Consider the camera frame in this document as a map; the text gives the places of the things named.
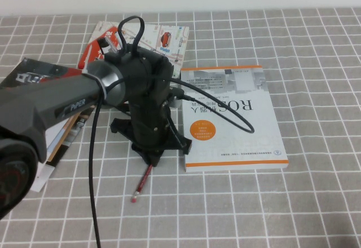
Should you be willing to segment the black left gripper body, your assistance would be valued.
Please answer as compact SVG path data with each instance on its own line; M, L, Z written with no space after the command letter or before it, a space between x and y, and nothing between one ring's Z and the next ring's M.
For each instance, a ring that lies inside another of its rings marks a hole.
M111 123L111 132L119 132L129 139L141 156L154 156L166 150L181 150L189 154L192 141L178 132L167 101L156 109L133 108L129 104L122 104L117 109L127 115L134 112L135 115L129 119L115 118Z

